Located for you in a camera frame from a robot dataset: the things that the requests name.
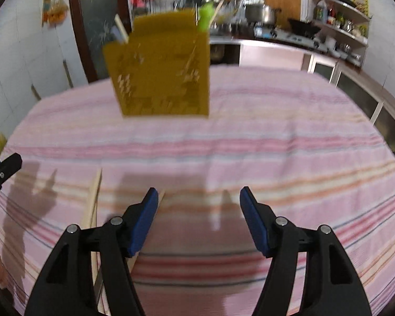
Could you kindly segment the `beige chopstick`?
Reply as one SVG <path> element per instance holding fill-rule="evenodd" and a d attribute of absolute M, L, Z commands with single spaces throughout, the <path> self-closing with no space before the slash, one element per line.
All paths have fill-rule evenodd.
<path fill-rule="evenodd" d="M 94 228 L 97 226 L 97 197 L 100 189 L 100 182 L 102 179 L 102 169 L 99 168 L 95 174 L 95 178 L 89 189 L 86 200 L 83 217 L 80 223 L 82 229 Z M 92 280 L 97 282 L 98 278 L 98 255 L 96 252 L 90 254 L 92 267 Z"/>
<path fill-rule="evenodd" d="M 214 23 L 216 17 L 219 14 L 221 7 L 225 0 L 218 0 L 216 3 L 213 2 L 215 7 L 215 13 L 211 20 L 210 27 Z M 180 72 L 183 77 L 183 83 L 195 83 L 201 86 L 209 85 L 209 66 L 210 66 L 210 45 L 209 45 L 209 30 L 206 32 L 198 31 L 197 25 L 199 20 L 200 7 L 195 8 L 195 26 L 191 32 L 187 33 L 187 59 Z"/>
<path fill-rule="evenodd" d="M 147 201 L 146 206 L 144 207 L 145 210 L 141 212 L 137 224 L 133 228 L 132 245 L 130 246 L 130 251 L 133 256 L 127 260 L 127 266 L 130 273 L 133 271 L 139 253 L 144 246 L 146 237 L 150 231 L 152 222 L 157 214 L 157 210 L 164 197 L 164 190 L 153 193 L 149 198 L 150 201 Z"/>
<path fill-rule="evenodd" d="M 122 20 L 118 14 L 115 14 L 115 25 L 117 26 L 117 29 L 120 33 L 120 36 L 122 38 L 123 43 L 128 43 L 129 42 L 129 36 L 127 34 L 127 31 L 122 23 Z"/>

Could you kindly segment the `green handled utensil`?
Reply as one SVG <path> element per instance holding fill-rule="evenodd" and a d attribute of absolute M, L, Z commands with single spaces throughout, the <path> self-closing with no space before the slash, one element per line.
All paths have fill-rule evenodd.
<path fill-rule="evenodd" d="M 207 2 L 199 8 L 198 31 L 206 32 L 210 28 L 211 20 L 215 13 L 213 2 Z"/>

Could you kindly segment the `blue handled utensil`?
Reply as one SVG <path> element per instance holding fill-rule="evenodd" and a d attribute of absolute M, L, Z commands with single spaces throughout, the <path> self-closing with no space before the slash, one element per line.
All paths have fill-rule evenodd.
<path fill-rule="evenodd" d="M 124 37 L 116 25 L 112 26 L 110 33 L 112 34 L 112 37 L 115 41 L 118 41 L 119 43 L 125 43 Z"/>

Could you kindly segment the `pink striped tablecloth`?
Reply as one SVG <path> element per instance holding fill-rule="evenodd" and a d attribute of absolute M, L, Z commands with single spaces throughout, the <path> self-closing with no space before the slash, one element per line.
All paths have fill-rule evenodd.
<path fill-rule="evenodd" d="M 23 167 L 0 192 L 0 254 L 18 312 L 96 175 L 99 223 L 150 187 L 163 196 L 132 271 L 147 315 L 252 313 L 270 264 L 240 210 L 246 186 L 299 227 L 331 226 L 373 315 L 395 295 L 395 153 L 321 76 L 214 66 L 206 118 L 126 118 L 101 81 L 33 106 L 12 153 Z"/>

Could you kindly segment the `hanging orange snack bag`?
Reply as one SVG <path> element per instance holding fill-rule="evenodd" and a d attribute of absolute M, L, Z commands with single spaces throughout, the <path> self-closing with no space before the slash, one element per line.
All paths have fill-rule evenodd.
<path fill-rule="evenodd" d="M 64 0 L 43 0 L 42 26 L 57 26 L 63 23 L 69 10 Z"/>

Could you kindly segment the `yellow perforated utensil holder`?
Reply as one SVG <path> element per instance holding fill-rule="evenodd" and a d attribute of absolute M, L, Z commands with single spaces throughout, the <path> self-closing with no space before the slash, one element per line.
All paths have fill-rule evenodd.
<path fill-rule="evenodd" d="M 120 110 L 124 116 L 208 116 L 209 85 L 183 83 L 187 33 L 195 11 L 138 16 L 128 43 L 102 48 Z"/>

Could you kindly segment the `dark wooden door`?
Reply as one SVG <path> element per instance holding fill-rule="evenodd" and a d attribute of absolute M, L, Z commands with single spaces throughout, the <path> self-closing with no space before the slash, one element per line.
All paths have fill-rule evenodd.
<path fill-rule="evenodd" d="M 115 37 L 111 33 L 115 16 L 126 31 L 131 21 L 128 0 L 69 0 L 72 27 L 83 70 L 89 83 L 108 77 L 102 47 Z"/>

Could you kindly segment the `black wok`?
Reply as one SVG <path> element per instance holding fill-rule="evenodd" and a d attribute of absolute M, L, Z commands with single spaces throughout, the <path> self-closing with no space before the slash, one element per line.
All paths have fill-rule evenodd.
<path fill-rule="evenodd" d="M 315 38 L 320 32 L 320 27 L 315 26 L 312 22 L 304 22 L 297 19 L 288 19 L 292 32 L 297 36 L 305 38 Z"/>

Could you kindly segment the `gas stove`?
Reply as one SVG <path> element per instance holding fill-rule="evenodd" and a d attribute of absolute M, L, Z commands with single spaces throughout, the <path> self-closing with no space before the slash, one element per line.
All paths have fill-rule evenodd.
<path fill-rule="evenodd" d="M 255 26 L 253 29 L 254 37 L 259 40 L 274 41 L 277 43 L 294 46 L 298 48 L 304 48 L 311 51 L 319 51 L 321 53 L 327 53 L 328 48 L 325 44 L 315 41 L 311 38 L 304 36 L 298 36 L 289 31 L 283 31 L 281 29 L 273 29 L 265 26 Z"/>

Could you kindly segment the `steel cooking pot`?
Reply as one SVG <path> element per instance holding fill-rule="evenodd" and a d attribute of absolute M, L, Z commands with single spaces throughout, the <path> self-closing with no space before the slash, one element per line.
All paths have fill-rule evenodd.
<path fill-rule="evenodd" d="M 281 8 L 273 8 L 267 4 L 246 4 L 245 18 L 249 24 L 275 26 L 277 14 L 281 11 Z"/>

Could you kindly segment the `wall shelf with jars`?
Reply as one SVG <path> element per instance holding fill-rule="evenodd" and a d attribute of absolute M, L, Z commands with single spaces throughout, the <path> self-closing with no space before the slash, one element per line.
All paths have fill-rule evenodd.
<path fill-rule="evenodd" d="M 346 61 L 362 67 L 369 46 L 371 18 L 348 0 L 308 0 L 307 17 L 324 37 L 334 38 L 335 48 L 348 53 Z"/>

